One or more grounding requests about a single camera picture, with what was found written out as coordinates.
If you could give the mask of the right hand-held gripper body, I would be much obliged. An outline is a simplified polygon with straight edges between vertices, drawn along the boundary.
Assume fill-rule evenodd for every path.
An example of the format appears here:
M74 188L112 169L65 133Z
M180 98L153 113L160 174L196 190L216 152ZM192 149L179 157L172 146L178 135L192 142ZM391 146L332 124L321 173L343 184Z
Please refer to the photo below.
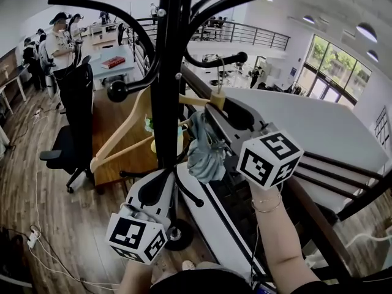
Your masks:
M292 176L303 148L285 130L270 122L254 129L235 130L236 172L268 190Z

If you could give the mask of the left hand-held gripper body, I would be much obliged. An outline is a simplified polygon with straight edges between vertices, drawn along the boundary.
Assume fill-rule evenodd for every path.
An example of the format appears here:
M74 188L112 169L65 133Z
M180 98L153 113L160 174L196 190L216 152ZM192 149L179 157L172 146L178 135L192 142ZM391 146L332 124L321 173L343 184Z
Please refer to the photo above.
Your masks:
M123 203L111 215L105 240L122 258L150 265L168 241L171 220Z

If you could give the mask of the grey-blue cloth garment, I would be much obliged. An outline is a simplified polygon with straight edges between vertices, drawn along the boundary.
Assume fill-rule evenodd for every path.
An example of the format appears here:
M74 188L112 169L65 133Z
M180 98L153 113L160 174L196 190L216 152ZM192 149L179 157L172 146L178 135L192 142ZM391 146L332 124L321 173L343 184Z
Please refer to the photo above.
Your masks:
M202 184L210 181L221 181L226 169L226 144L208 124L206 115L197 111L189 118L190 127L195 139L191 141L187 153L187 169L189 174Z

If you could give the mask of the black metal coat rack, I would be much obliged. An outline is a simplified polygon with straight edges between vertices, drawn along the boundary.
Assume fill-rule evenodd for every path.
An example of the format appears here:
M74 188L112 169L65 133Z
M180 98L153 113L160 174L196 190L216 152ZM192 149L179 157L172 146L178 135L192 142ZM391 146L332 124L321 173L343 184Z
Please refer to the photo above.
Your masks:
M148 97L152 106L158 166L169 172L173 172L177 165L176 127L180 100L179 82L175 76L187 55L187 45L197 28L211 16L254 0L220 0L202 10L201 7L209 1L192 4L191 0L160 0L157 40L153 42L136 19L115 6L92 0L48 0L50 5L107 11L122 18L137 33L151 64L148 73L133 83L113 83L108 89L108 97L121 102L130 93L145 88L151 91Z

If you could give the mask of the person's right forearm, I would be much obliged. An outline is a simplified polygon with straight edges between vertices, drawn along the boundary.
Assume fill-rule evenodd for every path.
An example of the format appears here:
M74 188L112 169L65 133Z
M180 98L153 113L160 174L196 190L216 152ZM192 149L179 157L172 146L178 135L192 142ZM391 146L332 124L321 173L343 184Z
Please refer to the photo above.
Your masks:
M306 284L320 282L303 259L297 231L279 190L263 190L254 183L249 187L266 261L277 289L291 294Z

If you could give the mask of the person's left forearm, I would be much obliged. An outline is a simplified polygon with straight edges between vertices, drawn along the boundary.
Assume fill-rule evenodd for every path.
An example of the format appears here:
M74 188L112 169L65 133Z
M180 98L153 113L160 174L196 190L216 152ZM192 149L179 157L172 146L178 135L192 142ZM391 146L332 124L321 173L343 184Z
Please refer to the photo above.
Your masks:
M148 294L152 275L152 266L129 260L116 294Z

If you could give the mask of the wooden clothes hanger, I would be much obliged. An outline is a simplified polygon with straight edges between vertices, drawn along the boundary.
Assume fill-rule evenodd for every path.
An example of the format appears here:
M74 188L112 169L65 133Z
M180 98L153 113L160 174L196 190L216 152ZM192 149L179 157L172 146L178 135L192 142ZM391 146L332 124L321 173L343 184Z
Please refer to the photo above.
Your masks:
M108 88L107 96L113 102L124 101L129 94L141 92L151 99L151 113L154 123L154 135L156 140L157 156L160 167L172 167L175 164L177 150L177 127L178 108L180 104L198 105L204 107L211 103L222 110L225 102L225 94L219 90L210 92L210 98L192 98L179 92L179 82L185 76L181 64L177 69L169 68L168 64L153 62L148 74L134 83L125 84L114 82ZM132 121L139 116L135 113L138 107L134 106L131 115L116 130L110 139L99 150L97 157L90 162L90 170L102 165L102 156L107 154L115 143L132 127Z

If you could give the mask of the brown wooden desk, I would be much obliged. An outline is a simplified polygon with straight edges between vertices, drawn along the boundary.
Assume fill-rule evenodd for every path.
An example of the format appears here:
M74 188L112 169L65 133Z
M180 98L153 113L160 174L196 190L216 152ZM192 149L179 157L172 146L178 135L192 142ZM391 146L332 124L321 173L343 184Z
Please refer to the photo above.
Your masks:
M102 156L102 165L95 170L95 188L102 192L105 186L127 178L121 171L138 174L157 168L157 157L151 151L151 134L145 131L145 118L150 117L151 99L141 92L129 95L123 102L112 102L104 89L94 92L92 107L92 154L97 157L99 150L131 115L134 106L139 116L132 121L132 127Z

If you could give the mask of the yellow cup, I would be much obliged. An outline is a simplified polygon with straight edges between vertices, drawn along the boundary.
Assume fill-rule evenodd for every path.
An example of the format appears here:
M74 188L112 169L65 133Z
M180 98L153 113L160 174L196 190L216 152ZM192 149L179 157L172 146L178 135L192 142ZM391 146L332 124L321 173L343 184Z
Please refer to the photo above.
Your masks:
M184 143L184 136L183 136L183 129L182 127L178 127L178 139L177 139L177 156L179 156L183 151L183 143ZM156 143L155 140L151 143L151 151L156 153Z

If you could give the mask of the black metal railing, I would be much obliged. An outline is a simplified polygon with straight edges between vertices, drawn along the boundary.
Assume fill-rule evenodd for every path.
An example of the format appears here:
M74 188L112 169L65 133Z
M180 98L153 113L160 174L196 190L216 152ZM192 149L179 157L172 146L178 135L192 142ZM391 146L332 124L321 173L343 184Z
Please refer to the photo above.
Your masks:
M149 59L144 45L138 34L127 24L124 25L124 36L127 37L137 67L145 75L149 69ZM278 32L248 24L211 18L193 33L187 49L192 53L197 43L243 43L252 47L285 51L289 40L290 36Z

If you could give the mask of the dark wooden handrail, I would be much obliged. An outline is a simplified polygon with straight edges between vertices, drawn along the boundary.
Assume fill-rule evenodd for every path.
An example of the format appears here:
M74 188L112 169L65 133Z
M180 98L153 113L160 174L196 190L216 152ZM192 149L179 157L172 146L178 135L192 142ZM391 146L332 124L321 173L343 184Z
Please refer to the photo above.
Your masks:
M273 281L261 239L256 235L251 192L236 170L238 161L236 153L226 155L225 174L220 181L203 184L189 174L184 164L178 166L178 178L203 201L203 206L197 207L190 199L184 200L216 261L247 280L270 287ZM323 281L347 282L351 278L347 268L349 255L328 219L294 179L285 183L284 198L291 220L303 228L301 244L313 241L328 264L324 268L313 268L313 272Z

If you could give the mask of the white power strip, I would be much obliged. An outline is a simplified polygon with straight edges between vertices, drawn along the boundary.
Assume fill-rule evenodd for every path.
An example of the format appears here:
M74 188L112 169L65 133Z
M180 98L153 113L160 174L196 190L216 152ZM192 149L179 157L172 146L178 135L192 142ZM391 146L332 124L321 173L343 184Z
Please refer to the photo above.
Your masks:
M40 236L41 232L38 229L32 229L27 241L28 247L30 249L33 249L35 247L36 242L38 242Z

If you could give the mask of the large window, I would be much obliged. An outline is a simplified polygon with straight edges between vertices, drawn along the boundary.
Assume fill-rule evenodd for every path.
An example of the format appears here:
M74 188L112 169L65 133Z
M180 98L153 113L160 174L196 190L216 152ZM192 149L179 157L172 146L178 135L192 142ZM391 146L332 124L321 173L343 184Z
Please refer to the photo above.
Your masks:
M353 109L372 70L335 44L314 35L296 84L302 95Z

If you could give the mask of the black office chair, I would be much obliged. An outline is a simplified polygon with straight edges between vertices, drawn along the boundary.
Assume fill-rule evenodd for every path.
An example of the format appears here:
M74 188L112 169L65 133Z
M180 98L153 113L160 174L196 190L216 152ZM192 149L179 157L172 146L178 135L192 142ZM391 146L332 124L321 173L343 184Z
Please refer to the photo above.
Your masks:
M65 76L60 89L60 98L66 109L68 125L61 127L51 150L42 151L41 161L52 170L64 170L71 175L66 183L68 193L74 190L71 184L85 173L92 179L92 96L93 72L89 64L90 55Z

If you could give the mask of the light blue desk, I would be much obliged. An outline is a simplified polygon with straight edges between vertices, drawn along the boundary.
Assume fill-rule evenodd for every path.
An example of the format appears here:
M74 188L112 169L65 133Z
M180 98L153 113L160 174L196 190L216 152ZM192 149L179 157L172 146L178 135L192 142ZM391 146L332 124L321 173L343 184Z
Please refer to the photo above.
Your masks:
M125 58L125 62L115 66L111 69L102 67L104 61L107 61L116 56ZM93 72L94 90L101 90L103 88L101 82L104 78L114 77L117 75L133 75L135 62L133 54L128 45L120 45L111 48L103 48L101 51L95 53L89 61Z

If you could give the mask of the black bag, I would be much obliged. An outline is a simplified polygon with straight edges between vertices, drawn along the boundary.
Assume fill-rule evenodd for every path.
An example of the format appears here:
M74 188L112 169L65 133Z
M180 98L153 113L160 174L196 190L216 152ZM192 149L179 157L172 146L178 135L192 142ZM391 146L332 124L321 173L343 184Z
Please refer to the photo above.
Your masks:
M0 226L0 293L32 294L24 236Z

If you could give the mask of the red book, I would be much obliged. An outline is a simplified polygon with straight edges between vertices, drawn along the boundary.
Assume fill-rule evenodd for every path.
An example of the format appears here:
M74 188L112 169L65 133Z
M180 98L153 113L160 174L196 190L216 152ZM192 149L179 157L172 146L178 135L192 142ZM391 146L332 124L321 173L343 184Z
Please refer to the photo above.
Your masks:
M126 61L125 57L122 56L115 56L112 57L100 64L101 68L103 69L112 69Z

